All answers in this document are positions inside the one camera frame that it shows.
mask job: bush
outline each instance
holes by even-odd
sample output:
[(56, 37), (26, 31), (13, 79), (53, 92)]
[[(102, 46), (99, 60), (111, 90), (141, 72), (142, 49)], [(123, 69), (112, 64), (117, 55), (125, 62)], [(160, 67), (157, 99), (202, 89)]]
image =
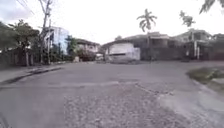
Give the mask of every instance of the bush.
[(96, 54), (88, 50), (77, 50), (77, 55), (82, 61), (94, 61), (96, 59)]
[(214, 78), (224, 78), (224, 73), (217, 68), (200, 68), (191, 70), (187, 75), (203, 84), (210, 82)]

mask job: grass verge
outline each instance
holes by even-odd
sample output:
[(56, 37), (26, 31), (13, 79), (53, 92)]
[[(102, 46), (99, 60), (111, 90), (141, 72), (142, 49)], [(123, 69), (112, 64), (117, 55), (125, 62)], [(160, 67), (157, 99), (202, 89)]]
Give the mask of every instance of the grass verge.
[(224, 94), (224, 83), (214, 81), (214, 79), (224, 79), (223, 67), (194, 69), (187, 72), (187, 75), (191, 79), (194, 79), (203, 85)]

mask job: road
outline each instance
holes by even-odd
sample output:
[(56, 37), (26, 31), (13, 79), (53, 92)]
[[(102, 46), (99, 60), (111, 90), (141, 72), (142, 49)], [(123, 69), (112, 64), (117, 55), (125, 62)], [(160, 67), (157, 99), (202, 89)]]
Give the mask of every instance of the road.
[(0, 90), (12, 128), (224, 128), (223, 96), (185, 73), (224, 63), (66, 64)]

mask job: white wall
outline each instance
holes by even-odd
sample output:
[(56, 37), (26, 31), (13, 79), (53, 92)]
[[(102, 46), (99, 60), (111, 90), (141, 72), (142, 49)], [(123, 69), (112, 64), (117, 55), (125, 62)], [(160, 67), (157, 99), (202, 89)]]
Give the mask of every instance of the white wall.
[(109, 49), (109, 54), (131, 53), (134, 50), (134, 46), (132, 43), (120, 43), (113, 44), (109, 47)]
[(106, 54), (125, 54), (110, 56), (109, 60), (140, 60), (140, 49), (135, 48), (132, 43), (113, 44), (106, 50)]
[(85, 50), (88, 50), (88, 51), (91, 51), (94, 53), (98, 52), (98, 50), (99, 50), (99, 46), (97, 46), (97, 45), (78, 44), (78, 48), (85, 49)]

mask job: house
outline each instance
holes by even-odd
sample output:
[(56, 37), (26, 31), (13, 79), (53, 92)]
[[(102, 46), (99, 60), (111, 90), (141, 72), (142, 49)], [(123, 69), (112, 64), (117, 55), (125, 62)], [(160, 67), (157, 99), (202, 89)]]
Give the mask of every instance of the house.
[(186, 55), (188, 54), (187, 56), (189, 56), (190, 59), (199, 60), (201, 57), (205, 56), (205, 47), (212, 40), (212, 35), (205, 30), (190, 29), (172, 38), (183, 45), (183, 51)]
[(212, 36), (213, 40), (224, 40), (224, 34), (215, 34)]
[(159, 32), (126, 37), (101, 47), (107, 60), (171, 60), (179, 58), (176, 41)]
[(97, 53), (100, 48), (100, 44), (94, 43), (94, 42), (91, 42), (88, 40), (76, 38), (76, 42), (77, 42), (78, 50), (82, 49), (82, 50), (86, 50), (86, 51), (91, 51), (93, 53)]
[(190, 29), (189, 31), (172, 38), (182, 43), (190, 42), (192, 40), (207, 42), (212, 38), (212, 35), (205, 30)]
[(101, 47), (107, 61), (140, 60), (140, 49), (131, 40), (116, 40)]

